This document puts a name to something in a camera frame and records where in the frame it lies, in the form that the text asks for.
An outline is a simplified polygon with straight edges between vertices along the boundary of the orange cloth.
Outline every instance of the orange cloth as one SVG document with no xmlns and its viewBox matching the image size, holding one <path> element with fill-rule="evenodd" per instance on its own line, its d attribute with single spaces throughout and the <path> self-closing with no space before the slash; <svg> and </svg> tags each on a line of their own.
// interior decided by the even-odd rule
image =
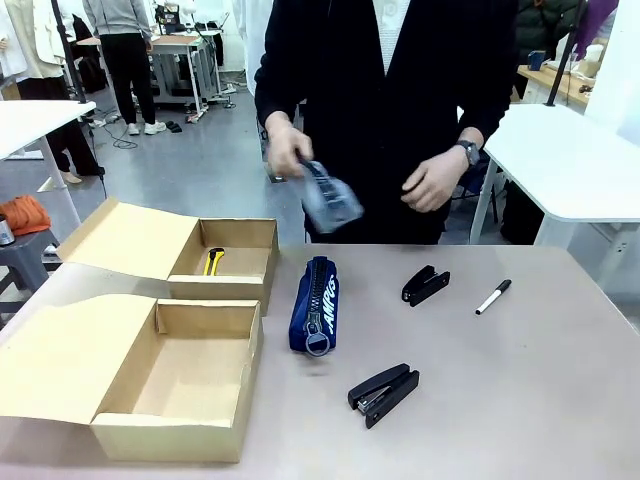
<svg viewBox="0 0 640 480">
<path fill-rule="evenodd" d="M 49 214 L 31 195 L 3 203 L 0 205 L 0 213 L 7 217 L 9 228 L 16 237 L 51 228 Z"/>
</svg>

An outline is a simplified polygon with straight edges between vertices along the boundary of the black pole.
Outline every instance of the black pole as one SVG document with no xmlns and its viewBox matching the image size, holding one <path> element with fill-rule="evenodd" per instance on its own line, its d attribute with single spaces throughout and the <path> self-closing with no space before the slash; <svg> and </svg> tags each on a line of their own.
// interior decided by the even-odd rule
<svg viewBox="0 0 640 480">
<path fill-rule="evenodd" d="M 576 7 L 577 8 L 576 18 L 571 24 L 571 27 L 569 28 L 569 38 L 567 39 L 567 45 L 564 48 L 564 52 L 562 52 L 562 60 L 560 60 L 560 67 L 558 67 L 558 73 L 556 74 L 556 79 L 553 82 L 553 87 L 551 88 L 551 94 L 549 95 L 549 100 L 547 100 L 547 103 L 545 103 L 547 107 L 555 106 L 556 96 L 558 95 L 558 89 L 560 88 L 560 82 L 562 82 L 562 76 L 564 75 L 564 69 L 567 66 L 567 62 L 569 61 L 569 56 L 573 51 L 573 45 L 576 43 L 576 36 L 578 35 L 580 20 L 582 19 L 582 15 L 584 13 L 584 9 L 586 6 L 587 6 L 587 2 L 585 0 L 578 1 L 578 6 Z"/>
<path fill-rule="evenodd" d="M 60 13 L 60 7 L 58 6 L 57 0 L 51 0 L 51 5 L 53 6 L 53 14 L 56 17 L 56 23 L 58 24 L 58 33 L 60 33 L 60 39 L 62 40 L 64 56 L 66 57 L 67 68 L 69 69 L 69 75 L 71 76 L 73 88 L 76 91 L 76 95 L 78 95 L 80 103 L 87 103 L 87 97 L 85 97 L 84 95 L 82 83 L 80 82 L 80 75 L 78 74 L 78 70 L 76 70 L 76 64 L 73 62 L 71 45 L 69 45 L 69 41 L 67 40 L 67 29 L 64 28 L 64 23 L 62 22 L 62 14 Z"/>
</svg>

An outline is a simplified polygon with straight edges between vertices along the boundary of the metal can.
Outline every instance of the metal can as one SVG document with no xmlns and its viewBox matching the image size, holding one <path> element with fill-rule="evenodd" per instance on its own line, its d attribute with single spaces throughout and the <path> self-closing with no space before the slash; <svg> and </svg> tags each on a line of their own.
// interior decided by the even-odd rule
<svg viewBox="0 0 640 480">
<path fill-rule="evenodd" d="M 0 214 L 0 247 L 6 247 L 16 241 L 11 229 L 9 228 L 9 222 L 7 217 Z"/>
</svg>

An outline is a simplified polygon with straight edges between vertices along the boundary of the purple clothing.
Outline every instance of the purple clothing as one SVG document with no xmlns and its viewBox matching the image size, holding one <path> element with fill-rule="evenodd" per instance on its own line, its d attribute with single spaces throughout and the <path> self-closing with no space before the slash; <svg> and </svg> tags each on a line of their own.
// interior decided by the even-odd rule
<svg viewBox="0 0 640 480">
<path fill-rule="evenodd" d="M 587 12 L 582 18 L 576 37 L 578 58 L 584 57 L 587 47 L 596 38 L 602 24 L 618 8 L 618 2 L 619 0 L 589 0 Z"/>
</svg>

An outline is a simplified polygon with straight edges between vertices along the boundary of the yellow box cutter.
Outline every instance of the yellow box cutter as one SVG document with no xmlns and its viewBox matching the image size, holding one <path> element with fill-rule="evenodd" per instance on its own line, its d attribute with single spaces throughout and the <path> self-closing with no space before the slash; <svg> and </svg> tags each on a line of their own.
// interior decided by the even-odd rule
<svg viewBox="0 0 640 480">
<path fill-rule="evenodd" d="M 218 270 L 218 263 L 222 257 L 224 257 L 224 248 L 212 248 L 209 250 L 207 262 L 204 265 L 205 276 L 211 275 L 215 277 L 216 271 Z"/>
</svg>

